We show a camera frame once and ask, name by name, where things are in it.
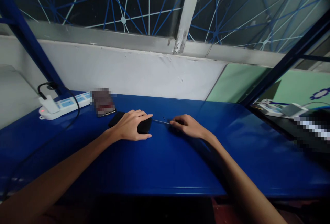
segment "blue gear icon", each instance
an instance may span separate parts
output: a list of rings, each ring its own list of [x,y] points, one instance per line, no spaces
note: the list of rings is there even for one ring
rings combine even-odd
[[[330,92],[330,88],[322,89],[318,92],[315,92],[313,96],[310,97],[310,99],[311,100],[320,99],[321,97],[328,95],[329,92]]]

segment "blue table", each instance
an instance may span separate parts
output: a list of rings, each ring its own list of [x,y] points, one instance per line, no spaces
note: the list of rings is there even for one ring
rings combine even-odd
[[[117,95],[117,110],[142,109],[154,119],[190,114],[213,132],[229,154],[267,197],[329,196],[330,173],[243,106],[157,97]],[[0,130],[0,191],[12,170],[33,150],[60,132],[72,112],[53,121],[38,110]],[[98,137],[114,114],[98,118],[87,106],[77,121],[36,153],[15,175],[10,191],[37,176]],[[203,141],[188,139],[153,122],[146,141],[119,141],[79,177],[67,194],[226,195]]]

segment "window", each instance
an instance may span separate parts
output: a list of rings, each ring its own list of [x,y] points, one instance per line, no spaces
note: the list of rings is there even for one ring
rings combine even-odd
[[[27,19],[174,37],[184,0],[15,0]]]
[[[197,0],[188,39],[286,53],[329,0]]]

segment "hand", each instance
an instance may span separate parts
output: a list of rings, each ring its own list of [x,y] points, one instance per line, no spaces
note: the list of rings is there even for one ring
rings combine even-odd
[[[142,110],[131,110],[123,115],[119,122],[113,126],[111,135],[115,136],[117,140],[146,140],[150,138],[151,134],[139,134],[138,125],[140,122],[152,117],[152,114],[147,115]]]
[[[205,140],[207,136],[211,133],[202,125],[200,125],[192,116],[187,114],[184,114],[182,116],[176,116],[170,123],[186,135],[189,135],[194,138],[201,138]]]

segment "blue metal post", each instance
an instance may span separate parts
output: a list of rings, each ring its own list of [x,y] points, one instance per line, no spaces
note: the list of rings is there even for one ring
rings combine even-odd
[[[64,85],[47,55],[16,6],[14,0],[0,0],[0,14],[48,81]]]
[[[297,42],[283,59],[262,79],[262,81],[245,97],[240,104],[245,107],[254,103],[258,97],[271,87],[300,58],[315,58],[304,55],[325,33],[330,30],[330,10],[328,10],[310,30]],[[328,58],[317,57],[317,60],[328,61]]]

